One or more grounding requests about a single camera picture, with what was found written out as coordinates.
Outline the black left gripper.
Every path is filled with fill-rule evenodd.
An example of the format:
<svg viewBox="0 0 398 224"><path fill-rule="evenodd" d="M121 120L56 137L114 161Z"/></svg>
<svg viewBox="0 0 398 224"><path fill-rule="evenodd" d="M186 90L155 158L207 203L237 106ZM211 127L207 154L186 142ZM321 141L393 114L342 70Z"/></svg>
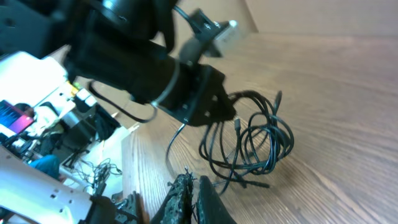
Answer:
<svg viewBox="0 0 398 224"><path fill-rule="evenodd" d="M210 65L200 65L194 72L184 68L171 95L159 108L188 126L232 120L236 110L224 80L225 75Z"/></svg>

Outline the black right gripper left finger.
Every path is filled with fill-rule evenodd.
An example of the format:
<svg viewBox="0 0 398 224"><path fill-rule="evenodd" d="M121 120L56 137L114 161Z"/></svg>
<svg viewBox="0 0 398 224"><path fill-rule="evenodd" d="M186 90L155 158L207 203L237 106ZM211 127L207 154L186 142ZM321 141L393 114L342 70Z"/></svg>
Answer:
<svg viewBox="0 0 398 224"><path fill-rule="evenodd" d="M169 182L169 192L151 224L191 224L193 213L193 174L185 171L179 174L173 183Z"/></svg>

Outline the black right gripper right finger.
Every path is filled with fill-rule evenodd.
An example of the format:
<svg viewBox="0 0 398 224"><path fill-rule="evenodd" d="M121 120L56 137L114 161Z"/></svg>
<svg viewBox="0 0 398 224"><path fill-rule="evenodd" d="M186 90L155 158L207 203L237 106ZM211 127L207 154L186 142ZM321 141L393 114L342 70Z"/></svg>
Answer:
<svg viewBox="0 0 398 224"><path fill-rule="evenodd" d="M199 184L196 202L198 224L236 224L210 179L203 175Z"/></svg>

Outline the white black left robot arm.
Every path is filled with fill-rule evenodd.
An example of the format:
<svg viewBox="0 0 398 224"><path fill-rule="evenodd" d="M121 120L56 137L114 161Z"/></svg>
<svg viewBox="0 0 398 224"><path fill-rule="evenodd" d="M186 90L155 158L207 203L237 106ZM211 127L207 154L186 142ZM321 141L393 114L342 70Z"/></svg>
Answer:
<svg viewBox="0 0 398 224"><path fill-rule="evenodd" d="M13 22L1 44L41 58L68 44L69 78L82 76L130 93L189 126L234 118L224 75L199 59L212 43L170 56L175 45L175 1L8 1L1 17ZM103 196L77 193L47 174L1 154L1 206L39 223L141 223L139 201L118 209Z"/></svg>

